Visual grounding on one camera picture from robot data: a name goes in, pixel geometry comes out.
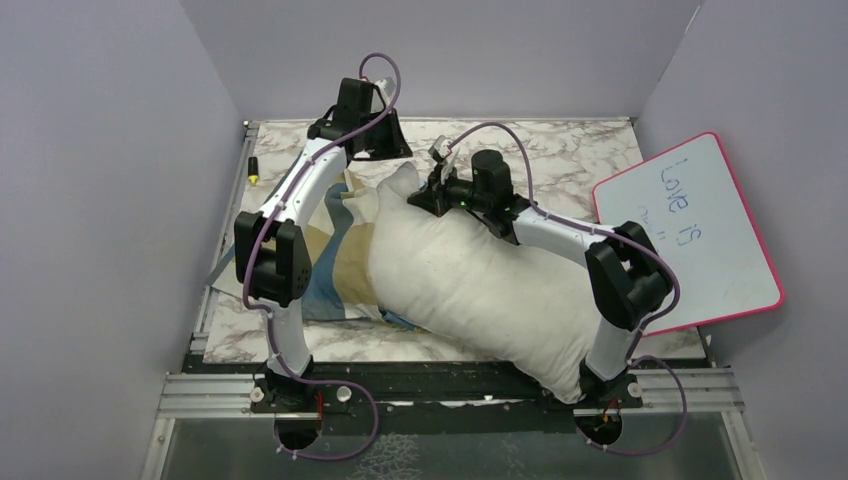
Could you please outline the white pillow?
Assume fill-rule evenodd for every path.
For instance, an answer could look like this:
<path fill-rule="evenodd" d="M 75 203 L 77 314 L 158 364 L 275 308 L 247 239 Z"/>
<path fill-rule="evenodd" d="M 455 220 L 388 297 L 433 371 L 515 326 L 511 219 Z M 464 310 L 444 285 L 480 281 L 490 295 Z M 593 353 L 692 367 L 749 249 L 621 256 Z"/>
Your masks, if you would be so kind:
<path fill-rule="evenodd" d="M 418 184 L 405 162 L 372 186 L 379 210 L 368 275 L 379 307 L 578 402 L 579 365 L 600 324 L 586 271 L 498 239 L 463 211 L 436 217 L 409 205 Z"/>

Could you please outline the blue yellow patchwork pillowcase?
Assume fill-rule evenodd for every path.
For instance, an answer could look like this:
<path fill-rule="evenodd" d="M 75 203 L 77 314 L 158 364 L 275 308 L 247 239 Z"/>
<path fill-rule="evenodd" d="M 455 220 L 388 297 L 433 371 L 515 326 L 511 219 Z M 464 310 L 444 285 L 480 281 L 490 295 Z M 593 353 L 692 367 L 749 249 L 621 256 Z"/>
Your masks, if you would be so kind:
<path fill-rule="evenodd" d="M 346 171 L 312 214 L 304 236 L 313 263 L 302 297 L 310 322 L 383 321 L 412 325 L 378 305 L 368 275 L 369 250 L 379 210 L 376 189 Z"/>

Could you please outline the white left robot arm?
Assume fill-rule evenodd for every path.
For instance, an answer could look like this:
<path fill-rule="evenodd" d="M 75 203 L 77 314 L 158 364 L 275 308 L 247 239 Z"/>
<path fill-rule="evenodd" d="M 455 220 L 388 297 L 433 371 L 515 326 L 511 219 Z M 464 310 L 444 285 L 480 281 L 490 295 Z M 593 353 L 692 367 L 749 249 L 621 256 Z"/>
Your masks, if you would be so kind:
<path fill-rule="evenodd" d="M 308 128 L 301 153 L 276 190 L 258 211 L 235 219 L 242 302 L 265 322 L 267 365 L 282 376 L 275 393 L 290 410 L 309 406 L 315 387 L 303 376 L 312 361 L 301 306 L 312 276 L 305 228 L 356 154 L 365 152 L 371 161 L 410 156 L 395 110 L 399 93 L 393 78 L 343 79 L 329 114 Z"/>

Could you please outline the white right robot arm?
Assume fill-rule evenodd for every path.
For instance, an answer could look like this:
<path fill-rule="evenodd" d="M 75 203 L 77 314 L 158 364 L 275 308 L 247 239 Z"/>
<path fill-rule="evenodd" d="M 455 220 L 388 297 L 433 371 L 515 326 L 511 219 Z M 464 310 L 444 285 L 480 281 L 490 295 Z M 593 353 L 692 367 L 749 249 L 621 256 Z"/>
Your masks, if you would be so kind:
<path fill-rule="evenodd" d="M 498 239 L 546 250 L 587 270 L 602 321 L 581 362 L 577 393 L 589 406 L 604 405 L 616 395 L 648 316 L 675 287 L 647 232 L 633 221 L 597 226 L 543 212 L 514 191 L 496 150 L 473 154 L 469 180 L 458 177 L 450 148 L 432 147 L 429 154 L 436 165 L 409 204 L 436 216 L 464 210 Z"/>

